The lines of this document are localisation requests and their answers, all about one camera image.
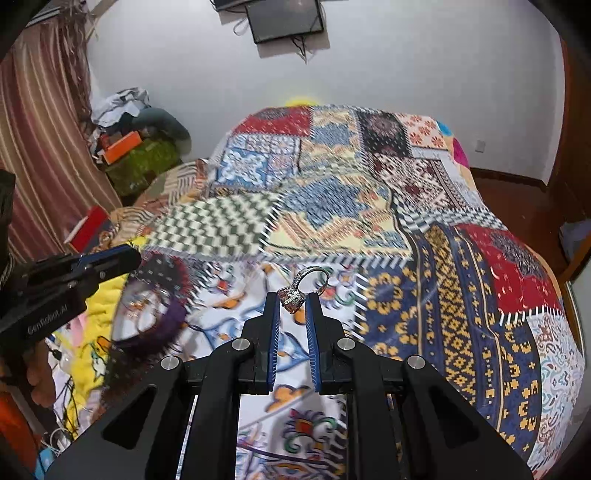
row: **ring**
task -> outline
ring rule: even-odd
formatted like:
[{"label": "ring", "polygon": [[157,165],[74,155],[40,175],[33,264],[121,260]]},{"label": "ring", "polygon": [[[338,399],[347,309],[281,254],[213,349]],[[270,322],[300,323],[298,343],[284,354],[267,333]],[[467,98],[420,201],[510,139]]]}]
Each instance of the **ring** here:
[{"label": "ring", "polygon": [[304,279],[305,276],[311,274],[312,272],[322,272],[326,279],[322,286],[316,290],[318,295],[322,295],[329,284],[330,274],[322,267],[312,266],[306,267],[300,270],[294,277],[293,282],[288,287],[284,287],[280,290],[277,290],[277,296],[283,307],[291,314],[297,312],[303,303],[306,300],[307,293],[303,293],[298,289],[300,286],[301,281]]}]

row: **orange fabric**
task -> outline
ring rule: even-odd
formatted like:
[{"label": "orange fabric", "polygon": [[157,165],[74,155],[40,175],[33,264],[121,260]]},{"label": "orange fabric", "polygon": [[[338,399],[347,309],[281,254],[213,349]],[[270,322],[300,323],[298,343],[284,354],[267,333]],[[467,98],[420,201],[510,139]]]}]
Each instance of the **orange fabric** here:
[{"label": "orange fabric", "polygon": [[0,433],[6,438],[21,463],[32,472],[37,462],[37,439],[10,393],[0,392]]},{"label": "orange fabric", "polygon": [[105,160],[109,165],[119,160],[132,148],[142,143],[142,139],[137,132],[129,132],[121,140],[117,140],[105,152]]}]

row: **human hand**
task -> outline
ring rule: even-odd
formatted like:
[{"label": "human hand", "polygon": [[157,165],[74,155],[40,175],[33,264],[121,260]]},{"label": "human hand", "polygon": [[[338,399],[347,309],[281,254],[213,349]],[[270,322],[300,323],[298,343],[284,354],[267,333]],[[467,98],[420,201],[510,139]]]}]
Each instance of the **human hand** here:
[{"label": "human hand", "polygon": [[[27,381],[33,387],[33,402],[45,408],[51,407],[56,401],[56,385],[49,366],[49,347],[45,342],[39,342],[32,351],[23,355],[23,359],[27,366]],[[0,359],[0,377],[4,375],[5,369]]]}]

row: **curtain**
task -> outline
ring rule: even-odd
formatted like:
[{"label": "curtain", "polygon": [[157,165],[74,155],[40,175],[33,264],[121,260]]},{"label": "curtain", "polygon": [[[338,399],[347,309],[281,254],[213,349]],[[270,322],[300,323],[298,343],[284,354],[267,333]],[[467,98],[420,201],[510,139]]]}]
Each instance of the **curtain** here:
[{"label": "curtain", "polygon": [[83,16],[68,10],[26,28],[0,63],[0,168],[17,176],[9,248],[17,261],[65,252],[94,205],[121,206],[96,169]]}]

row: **pile of clothes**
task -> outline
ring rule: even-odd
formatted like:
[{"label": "pile of clothes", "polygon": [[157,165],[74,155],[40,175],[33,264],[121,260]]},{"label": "pile of clothes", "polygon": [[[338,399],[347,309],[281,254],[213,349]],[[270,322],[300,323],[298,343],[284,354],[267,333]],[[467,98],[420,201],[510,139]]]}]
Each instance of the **pile of clothes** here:
[{"label": "pile of clothes", "polygon": [[139,87],[104,99],[93,109],[92,121],[90,155],[126,205],[180,163],[178,144],[190,139],[175,117],[150,106],[148,92]]}]

